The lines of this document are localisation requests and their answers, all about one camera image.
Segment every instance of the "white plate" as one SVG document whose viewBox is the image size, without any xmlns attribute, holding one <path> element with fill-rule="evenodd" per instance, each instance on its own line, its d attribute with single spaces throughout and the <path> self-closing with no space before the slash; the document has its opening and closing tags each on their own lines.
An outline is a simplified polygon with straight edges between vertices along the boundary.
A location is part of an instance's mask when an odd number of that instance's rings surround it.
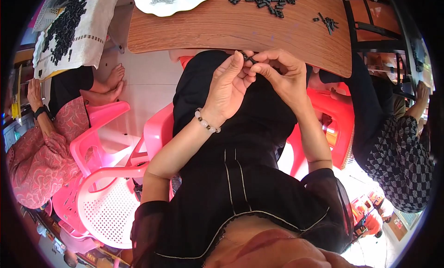
<svg viewBox="0 0 444 268">
<path fill-rule="evenodd" d="M 174 0 L 172 3 L 165 3 L 165 0 L 134 0 L 136 7 L 147 14 L 154 14 L 159 17 L 171 16 L 175 12 L 188 11 L 198 6 L 206 0 Z"/>
</svg>

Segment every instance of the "wrist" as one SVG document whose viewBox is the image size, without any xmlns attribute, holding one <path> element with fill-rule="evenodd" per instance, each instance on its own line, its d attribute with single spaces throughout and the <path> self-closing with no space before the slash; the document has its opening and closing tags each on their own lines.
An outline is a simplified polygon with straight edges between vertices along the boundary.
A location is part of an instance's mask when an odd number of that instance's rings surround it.
<svg viewBox="0 0 444 268">
<path fill-rule="evenodd" d="M 214 113 L 213 111 L 208 110 L 205 106 L 200 111 L 201 117 L 203 120 L 208 122 L 208 125 L 211 127 L 220 127 L 223 123 L 225 123 L 226 119 L 221 115 Z"/>
<path fill-rule="evenodd" d="M 36 104 L 31 104 L 31 110 L 32 110 L 32 112 L 36 112 L 42 106 L 43 106 L 42 102 L 38 102 Z"/>
<path fill-rule="evenodd" d="M 293 113 L 296 115 L 300 115 L 301 113 L 306 113 L 307 109 L 311 107 L 311 101 L 308 95 L 304 95 L 302 98 L 298 98 L 296 102 L 289 105 Z"/>
</svg>

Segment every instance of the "black dress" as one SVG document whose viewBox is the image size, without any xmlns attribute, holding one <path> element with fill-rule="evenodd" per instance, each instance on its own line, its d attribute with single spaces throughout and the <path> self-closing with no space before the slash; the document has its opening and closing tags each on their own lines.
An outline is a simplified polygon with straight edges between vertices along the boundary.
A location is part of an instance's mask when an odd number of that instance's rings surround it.
<svg viewBox="0 0 444 268">
<path fill-rule="evenodd" d="M 229 55 L 198 54 L 186 66 L 174 97 L 177 134 L 202 107 L 213 71 Z M 270 83 L 257 76 L 239 111 L 181 169 L 171 202 L 136 211 L 131 232 L 135 267 L 202 267 L 225 231 L 243 215 L 267 218 L 315 246 L 341 253 L 352 240 L 347 194 L 331 169 L 302 182 L 278 170 L 295 115 Z"/>
</svg>

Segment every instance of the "tile floor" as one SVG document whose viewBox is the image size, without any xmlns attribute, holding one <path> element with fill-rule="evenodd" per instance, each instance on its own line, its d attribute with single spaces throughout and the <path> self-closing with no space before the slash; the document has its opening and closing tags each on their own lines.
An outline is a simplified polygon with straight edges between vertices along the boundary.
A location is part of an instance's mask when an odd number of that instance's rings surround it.
<svg viewBox="0 0 444 268">
<path fill-rule="evenodd" d="M 99 68 L 95 71 L 95 77 L 98 80 L 105 80 L 111 69 L 118 63 L 122 63 L 126 68 L 123 78 L 126 80 L 126 85 L 119 99 L 127 101 L 131 110 L 99 132 L 104 147 L 110 152 L 122 149 L 124 146 L 134 148 L 142 135 L 145 122 L 172 102 L 177 82 L 182 74 L 180 63 L 171 62 L 167 51 L 133 54 L 126 49 L 132 9 L 133 5 L 117 6 L 109 28 L 114 38 L 125 47 L 125 53 L 119 54 L 117 51 L 104 53 Z M 45 88 L 49 91 L 49 84 L 46 84 Z M 279 160 L 279 168 L 289 173 L 292 163 L 293 150 L 287 144 Z M 351 200 L 363 193 L 368 193 L 375 185 L 375 182 L 356 163 L 343 171 L 336 168 L 334 171 Z M 307 173 L 308 166 L 305 163 L 298 171 L 296 178 L 302 179 Z M 383 234 L 379 239 L 362 238 L 343 256 L 355 265 L 385 268 L 389 267 L 396 258 L 393 251 L 390 239 Z"/>
</svg>

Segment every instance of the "black pants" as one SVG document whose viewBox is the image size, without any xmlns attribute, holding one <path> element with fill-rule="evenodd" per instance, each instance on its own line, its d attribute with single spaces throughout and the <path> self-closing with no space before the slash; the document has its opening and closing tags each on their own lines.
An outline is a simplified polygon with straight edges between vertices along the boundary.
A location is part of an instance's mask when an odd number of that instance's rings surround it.
<svg viewBox="0 0 444 268">
<path fill-rule="evenodd" d="M 80 66 L 52 77 L 51 98 L 48 105 L 53 117 L 65 104 L 80 97 L 80 90 L 90 90 L 93 83 L 91 66 Z"/>
<path fill-rule="evenodd" d="M 352 151 L 359 163 L 370 152 L 382 123 L 393 115 L 393 84 L 389 80 L 369 75 L 367 66 L 357 53 L 352 54 L 350 78 L 323 70 L 319 71 L 319 78 L 323 83 L 344 82 L 350 90 L 355 112 Z"/>
<path fill-rule="evenodd" d="M 182 130 L 194 117 L 198 107 L 207 100 L 213 72 L 230 55 L 223 51 L 205 51 L 189 61 L 177 85 L 174 104 L 173 136 Z M 257 74 L 245 93 L 239 111 L 213 134 L 187 163 L 208 157 L 215 149 L 230 145 L 246 144 L 258 151 L 272 154 L 274 166 L 285 146 L 286 139 L 297 123 L 296 116 L 274 91 L 270 82 Z"/>
</svg>

